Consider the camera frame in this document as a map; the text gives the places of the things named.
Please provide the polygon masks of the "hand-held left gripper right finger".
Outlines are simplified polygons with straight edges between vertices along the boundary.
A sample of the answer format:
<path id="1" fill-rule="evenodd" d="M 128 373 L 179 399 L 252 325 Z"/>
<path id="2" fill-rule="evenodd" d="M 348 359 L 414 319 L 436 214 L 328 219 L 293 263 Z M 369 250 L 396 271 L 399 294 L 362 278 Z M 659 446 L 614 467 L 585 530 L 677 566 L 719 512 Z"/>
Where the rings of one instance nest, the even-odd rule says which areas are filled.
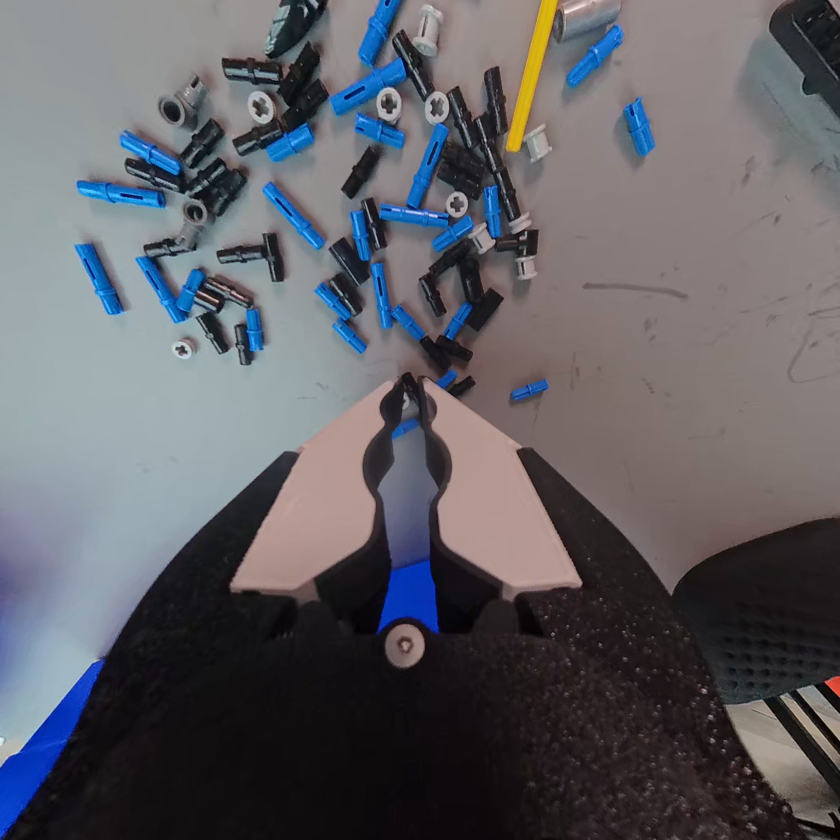
<path id="1" fill-rule="evenodd" d="M 523 447 L 428 379 L 421 380 L 431 561 L 448 602 L 513 601 L 582 581 L 523 464 Z"/>

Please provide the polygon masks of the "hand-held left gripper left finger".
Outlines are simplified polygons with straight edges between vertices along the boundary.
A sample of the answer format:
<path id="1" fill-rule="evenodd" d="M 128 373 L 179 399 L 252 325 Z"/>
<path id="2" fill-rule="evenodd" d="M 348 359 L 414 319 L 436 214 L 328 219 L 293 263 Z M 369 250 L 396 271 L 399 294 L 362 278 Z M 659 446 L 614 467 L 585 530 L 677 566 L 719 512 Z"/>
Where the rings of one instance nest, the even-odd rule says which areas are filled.
<path id="1" fill-rule="evenodd" d="M 385 429 L 387 380 L 297 450 L 278 496 L 245 552 L 232 593 L 315 596 L 315 580 L 373 534 L 376 502 L 364 455 Z"/>

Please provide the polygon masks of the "blue plastic bin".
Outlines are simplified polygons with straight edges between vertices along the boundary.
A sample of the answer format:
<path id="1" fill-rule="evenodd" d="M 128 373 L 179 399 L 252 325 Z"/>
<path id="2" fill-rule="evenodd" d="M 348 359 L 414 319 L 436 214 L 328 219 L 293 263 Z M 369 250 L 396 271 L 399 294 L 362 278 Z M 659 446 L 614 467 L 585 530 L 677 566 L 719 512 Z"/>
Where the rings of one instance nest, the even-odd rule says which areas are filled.
<path id="1" fill-rule="evenodd" d="M 424 561 L 391 572 L 379 624 L 383 629 L 397 619 L 413 619 L 438 631 L 438 610 L 430 563 Z M 91 664 L 35 733 L 1 769 L 1 838 L 5 838 L 38 788 L 54 768 L 70 741 L 91 693 L 102 681 L 106 660 Z"/>

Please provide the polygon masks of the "grey desk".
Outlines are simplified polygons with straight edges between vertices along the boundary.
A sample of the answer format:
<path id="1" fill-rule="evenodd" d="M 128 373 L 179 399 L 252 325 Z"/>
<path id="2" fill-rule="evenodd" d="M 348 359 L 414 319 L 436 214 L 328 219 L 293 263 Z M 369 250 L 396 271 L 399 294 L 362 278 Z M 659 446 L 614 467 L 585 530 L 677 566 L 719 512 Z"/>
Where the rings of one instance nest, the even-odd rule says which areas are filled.
<path id="1" fill-rule="evenodd" d="M 717 551 L 838 510 L 838 121 L 771 38 L 779 2 L 625 2 L 623 47 L 573 91 L 590 38 L 551 45 L 509 159 L 539 275 L 482 262 L 505 300 L 466 402 L 536 448 L 667 587 Z M 277 2 L 2 2 L 2 741 L 26 740 L 111 646 L 154 577 L 281 452 L 384 380 L 425 371 L 364 289 L 357 355 L 312 290 L 335 267 L 279 218 L 268 180 L 331 244 L 364 149 L 324 107 L 317 141 L 247 189 L 195 266 L 255 295 L 250 366 L 174 324 L 137 266 L 178 228 L 84 199 L 127 181 L 122 130 L 178 150 L 156 99 L 192 72 L 230 137 Z"/>

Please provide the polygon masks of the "black mesh office chair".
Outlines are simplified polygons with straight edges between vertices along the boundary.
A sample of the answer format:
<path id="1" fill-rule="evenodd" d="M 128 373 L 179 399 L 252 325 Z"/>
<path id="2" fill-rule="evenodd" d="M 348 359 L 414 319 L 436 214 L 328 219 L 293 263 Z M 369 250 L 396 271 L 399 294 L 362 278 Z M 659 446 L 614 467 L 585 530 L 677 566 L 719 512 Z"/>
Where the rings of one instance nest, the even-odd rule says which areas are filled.
<path id="1" fill-rule="evenodd" d="M 806 837 L 838 838 L 838 518 L 718 553 L 673 597 L 752 761 Z"/>

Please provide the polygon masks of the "yellow axle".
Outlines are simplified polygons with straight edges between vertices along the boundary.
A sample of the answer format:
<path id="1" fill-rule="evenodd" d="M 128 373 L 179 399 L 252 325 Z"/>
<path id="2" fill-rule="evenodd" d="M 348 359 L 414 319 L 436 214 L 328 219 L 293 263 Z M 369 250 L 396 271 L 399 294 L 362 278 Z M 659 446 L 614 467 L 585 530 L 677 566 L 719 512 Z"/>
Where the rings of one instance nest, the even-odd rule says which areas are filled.
<path id="1" fill-rule="evenodd" d="M 559 1 L 540 2 L 510 128 L 507 133 L 506 152 L 511 154 L 518 153 L 522 148 L 559 3 Z"/>

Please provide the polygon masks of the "black curved piece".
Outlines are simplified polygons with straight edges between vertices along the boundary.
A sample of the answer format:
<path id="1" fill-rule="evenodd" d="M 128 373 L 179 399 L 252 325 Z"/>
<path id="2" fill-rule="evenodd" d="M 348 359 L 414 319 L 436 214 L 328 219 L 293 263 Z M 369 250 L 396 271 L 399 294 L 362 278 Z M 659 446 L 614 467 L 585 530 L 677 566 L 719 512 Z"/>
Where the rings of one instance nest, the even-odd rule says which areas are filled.
<path id="1" fill-rule="evenodd" d="M 320 20 L 327 5 L 327 1 L 281 1 L 266 38 L 266 57 L 278 59 L 299 44 Z"/>

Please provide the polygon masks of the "grey cylinder connector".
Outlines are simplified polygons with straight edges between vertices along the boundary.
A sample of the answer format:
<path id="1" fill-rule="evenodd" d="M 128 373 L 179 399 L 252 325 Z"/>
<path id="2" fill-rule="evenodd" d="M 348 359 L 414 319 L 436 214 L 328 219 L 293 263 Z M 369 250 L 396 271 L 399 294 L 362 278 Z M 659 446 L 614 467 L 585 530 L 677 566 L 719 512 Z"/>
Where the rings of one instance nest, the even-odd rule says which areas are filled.
<path id="1" fill-rule="evenodd" d="M 622 1 L 560 1 L 553 21 L 553 38 L 564 41 L 605 31 L 617 21 Z"/>

